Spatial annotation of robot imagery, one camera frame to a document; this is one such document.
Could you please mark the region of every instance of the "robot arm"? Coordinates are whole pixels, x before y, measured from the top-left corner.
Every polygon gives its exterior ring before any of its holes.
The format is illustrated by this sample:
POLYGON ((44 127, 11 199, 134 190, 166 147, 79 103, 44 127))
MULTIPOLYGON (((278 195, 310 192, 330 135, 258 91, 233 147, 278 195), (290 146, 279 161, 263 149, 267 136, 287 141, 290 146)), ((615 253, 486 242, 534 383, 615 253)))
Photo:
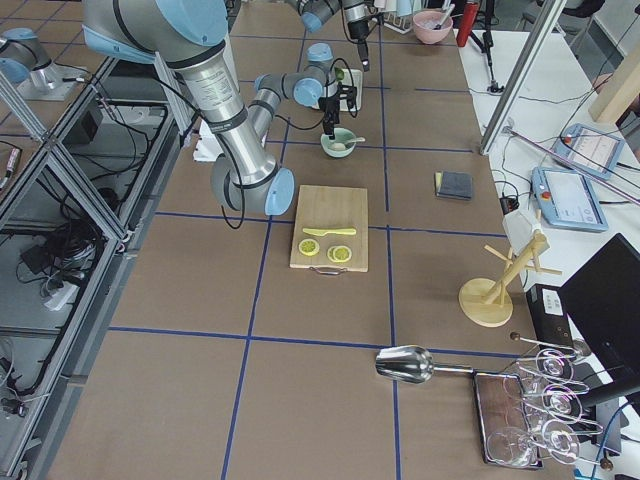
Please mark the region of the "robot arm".
POLYGON ((372 29, 369 21, 382 22, 381 15, 370 15, 364 0, 286 0, 296 9, 305 28, 313 33, 319 30, 333 15, 343 11, 349 37, 358 46, 358 55, 365 72, 369 71, 369 47, 367 37, 372 29))
MULTIPOLYGON (((223 59, 228 27, 222 0, 85 0, 84 15, 90 48, 148 64, 158 52, 182 76, 224 152, 211 179, 222 205, 267 215, 287 210, 293 175, 278 166, 260 139, 282 99, 311 106, 327 96, 330 49, 328 56, 310 55, 301 74, 259 78, 256 100, 247 109, 223 59)), ((333 135, 333 124, 330 130, 333 135)))
POLYGON ((14 28, 0 35, 0 70, 13 83, 30 76, 33 86, 43 92, 62 85, 58 66, 28 28, 14 28))

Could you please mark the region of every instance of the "metal scoop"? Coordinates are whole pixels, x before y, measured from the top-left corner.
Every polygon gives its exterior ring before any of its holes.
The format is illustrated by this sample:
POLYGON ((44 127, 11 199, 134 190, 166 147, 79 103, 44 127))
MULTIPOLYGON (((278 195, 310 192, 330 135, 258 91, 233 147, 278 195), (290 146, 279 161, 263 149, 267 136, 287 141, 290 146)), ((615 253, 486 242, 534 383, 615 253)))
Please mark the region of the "metal scoop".
POLYGON ((435 363, 431 353, 417 345, 383 348, 376 356, 376 371, 385 377, 406 383, 423 383, 435 372, 472 374, 468 365, 435 363))

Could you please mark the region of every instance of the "black monitor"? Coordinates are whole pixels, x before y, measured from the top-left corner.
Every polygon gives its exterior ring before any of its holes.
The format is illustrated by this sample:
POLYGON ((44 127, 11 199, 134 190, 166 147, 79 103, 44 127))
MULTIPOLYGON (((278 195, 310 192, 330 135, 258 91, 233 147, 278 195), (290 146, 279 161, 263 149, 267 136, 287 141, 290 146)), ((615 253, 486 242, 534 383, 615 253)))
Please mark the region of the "black monitor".
POLYGON ((594 405, 626 395, 637 402, 634 408, 640 414, 640 393, 631 394, 640 391, 640 253, 618 233, 558 294, 614 380, 592 390, 584 400, 594 405))

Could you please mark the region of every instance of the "wooden stand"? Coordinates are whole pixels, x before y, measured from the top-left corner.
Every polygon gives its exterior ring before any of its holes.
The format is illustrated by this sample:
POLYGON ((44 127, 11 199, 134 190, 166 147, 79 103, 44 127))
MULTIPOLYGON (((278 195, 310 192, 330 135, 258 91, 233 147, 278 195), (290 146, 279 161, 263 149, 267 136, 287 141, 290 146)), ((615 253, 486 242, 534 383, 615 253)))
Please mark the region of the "wooden stand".
POLYGON ((489 245, 485 245, 484 248, 505 262, 504 273, 497 281, 488 278, 469 280, 462 286, 458 294, 458 301, 464 314, 483 327, 501 327, 509 321, 513 314, 513 303, 507 293, 507 285, 522 270, 552 274, 562 273, 540 266, 540 254, 549 248, 547 237, 540 230, 534 231, 529 243, 515 259, 513 249, 509 249, 509 253, 505 257, 489 245), (529 260, 533 260, 533 265, 529 265, 529 260))

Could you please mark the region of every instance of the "brown table surface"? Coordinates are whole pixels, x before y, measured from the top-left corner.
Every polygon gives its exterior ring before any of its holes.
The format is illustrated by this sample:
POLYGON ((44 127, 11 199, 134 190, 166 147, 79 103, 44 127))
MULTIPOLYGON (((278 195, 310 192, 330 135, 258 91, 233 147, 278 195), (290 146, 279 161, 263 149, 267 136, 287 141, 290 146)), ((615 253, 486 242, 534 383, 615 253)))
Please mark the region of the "brown table surface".
MULTIPOLYGON (((320 40, 360 68, 339 16, 305 35, 290 7, 243 4, 231 44, 245 101, 257 75, 298 70, 320 40)), ((382 29, 369 47, 362 111, 341 117, 366 143, 330 159, 317 129, 280 120, 267 143, 298 185, 368 189, 369 272, 289 268, 294 207, 229 229, 211 165, 183 151, 50 480, 570 478, 553 462, 485 465, 469 378, 412 386, 375 372, 377 351, 401 344, 499 369, 525 350, 509 332, 534 333, 518 287, 501 328, 458 306, 464 282, 502 271, 483 246, 507 242, 453 37, 427 47, 382 29), (473 175, 472 201, 435 197, 443 169, 473 175)), ((318 119, 292 103, 279 113, 318 119)))

